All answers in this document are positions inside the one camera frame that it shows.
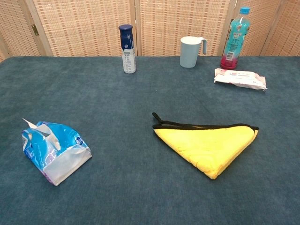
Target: white mug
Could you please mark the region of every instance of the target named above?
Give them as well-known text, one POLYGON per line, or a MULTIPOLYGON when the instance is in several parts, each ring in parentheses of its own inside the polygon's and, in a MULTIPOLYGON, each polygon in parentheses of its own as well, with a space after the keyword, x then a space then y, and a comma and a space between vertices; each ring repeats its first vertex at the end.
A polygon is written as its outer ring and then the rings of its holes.
POLYGON ((180 47, 180 65, 192 68, 196 65, 200 44, 203 41, 203 54, 206 54, 207 40, 203 37, 182 37, 180 47))

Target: pink liquid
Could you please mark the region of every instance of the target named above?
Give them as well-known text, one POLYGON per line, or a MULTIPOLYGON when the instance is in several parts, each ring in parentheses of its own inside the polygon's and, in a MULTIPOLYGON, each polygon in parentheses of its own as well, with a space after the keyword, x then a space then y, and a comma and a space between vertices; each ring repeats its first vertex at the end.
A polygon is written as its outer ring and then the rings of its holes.
POLYGON ((238 64, 238 59, 226 60, 226 55, 223 55, 220 66, 223 69, 235 69, 238 64))

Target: plastic bag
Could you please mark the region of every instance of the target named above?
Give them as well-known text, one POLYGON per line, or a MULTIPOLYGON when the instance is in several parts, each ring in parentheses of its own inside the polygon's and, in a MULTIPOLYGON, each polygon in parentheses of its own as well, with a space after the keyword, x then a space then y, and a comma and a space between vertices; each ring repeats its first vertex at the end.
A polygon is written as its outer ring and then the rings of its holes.
POLYGON ((87 144, 71 127, 26 122, 30 128, 22 132, 23 151, 52 184, 59 185, 92 157, 87 144))

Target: blue bottle cap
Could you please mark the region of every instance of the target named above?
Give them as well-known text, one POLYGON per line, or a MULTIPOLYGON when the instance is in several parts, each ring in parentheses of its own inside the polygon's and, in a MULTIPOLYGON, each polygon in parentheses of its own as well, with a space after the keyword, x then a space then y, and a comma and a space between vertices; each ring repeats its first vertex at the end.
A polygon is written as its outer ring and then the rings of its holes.
POLYGON ((121 36, 130 36, 132 35, 132 25, 124 24, 119 26, 121 36))
POLYGON ((244 15, 248 15, 250 12, 250 7, 241 7, 240 8, 240 13, 244 15))

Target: wet wipes pack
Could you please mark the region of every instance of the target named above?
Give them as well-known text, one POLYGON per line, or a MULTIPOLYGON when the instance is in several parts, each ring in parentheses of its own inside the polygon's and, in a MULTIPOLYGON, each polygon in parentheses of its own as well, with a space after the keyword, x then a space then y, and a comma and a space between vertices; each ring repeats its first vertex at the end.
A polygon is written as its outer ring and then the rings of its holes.
POLYGON ((215 69, 215 82, 232 83, 238 87, 266 90, 266 79, 251 71, 215 69))
POLYGON ((23 151, 52 184, 59 185, 92 157, 87 144, 71 127, 25 121, 29 128, 22 132, 23 151))

